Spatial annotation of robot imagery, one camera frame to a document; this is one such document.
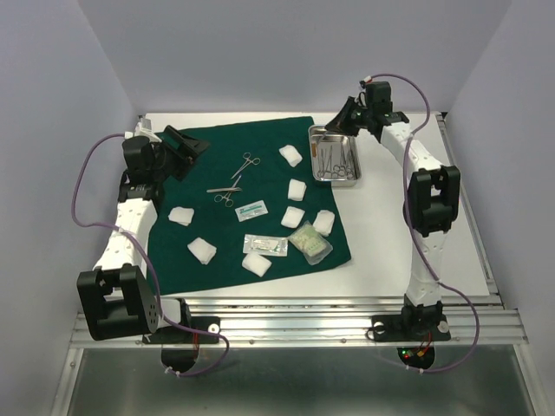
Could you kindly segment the stainless steel tray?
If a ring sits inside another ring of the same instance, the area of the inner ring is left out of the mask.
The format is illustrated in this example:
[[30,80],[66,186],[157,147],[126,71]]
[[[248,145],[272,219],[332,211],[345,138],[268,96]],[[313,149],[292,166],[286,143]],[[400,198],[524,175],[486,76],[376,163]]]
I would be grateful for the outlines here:
[[[324,129],[324,126],[313,125],[308,130],[309,144],[317,143],[317,157],[311,157],[311,171],[314,180],[321,185],[331,185],[332,187],[353,187],[362,177],[360,162],[358,159],[358,151],[356,147],[356,138],[353,136],[343,135],[339,133],[330,133]],[[323,147],[333,146],[333,166],[339,163],[341,146],[344,147],[348,154],[348,161],[352,167],[354,178],[344,179],[333,175],[333,179],[322,179],[319,174],[320,168],[320,152]]]

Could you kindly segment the steel hemostat forceps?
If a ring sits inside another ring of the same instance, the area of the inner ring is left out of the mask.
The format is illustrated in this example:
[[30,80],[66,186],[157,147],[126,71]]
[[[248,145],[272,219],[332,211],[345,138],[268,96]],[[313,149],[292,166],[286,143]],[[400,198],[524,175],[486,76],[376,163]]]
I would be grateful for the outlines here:
[[233,206],[232,192],[218,194],[214,197],[216,203],[223,203],[225,207],[231,208]]
[[259,157],[252,157],[250,153],[244,153],[243,154],[243,160],[244,160],[243,164],[231,176],[231,179],[235,179],[246,167],[248,167],[250,165],[257,166],[261,162],[261,159]]

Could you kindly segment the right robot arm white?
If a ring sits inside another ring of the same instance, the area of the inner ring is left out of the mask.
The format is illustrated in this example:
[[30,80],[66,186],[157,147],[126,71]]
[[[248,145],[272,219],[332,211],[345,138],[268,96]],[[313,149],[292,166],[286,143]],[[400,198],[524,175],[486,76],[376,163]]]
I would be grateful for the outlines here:
[[368,131],[402,167],[403,217],[413,241],[411,271],[400,313],[374,315],[373,341],[450,338],[443,314],[439,266],[447,233],[459,214],[460,170],[441,163],[415,137],[408,117],[393,109],[391,86],[368,77],[359,97],[349,97],[325,129],[356,137]]

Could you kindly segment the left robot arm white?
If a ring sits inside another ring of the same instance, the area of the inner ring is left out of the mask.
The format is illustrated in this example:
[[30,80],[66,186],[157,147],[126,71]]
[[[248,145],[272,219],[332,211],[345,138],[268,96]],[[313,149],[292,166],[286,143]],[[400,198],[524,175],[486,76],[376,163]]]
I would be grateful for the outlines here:
[[149,284],[147,245],[164,200],[165,181],[182,180],[210,146],[172,126],[158,137],[146,129],[123,133],[126,167],[121,175],[116,220],[101,257],[83,271],[76,287],[88,330],[96,341],[150,335],[163,328],[173,341],[196,333],[186,303],[163,301],[160,286]]

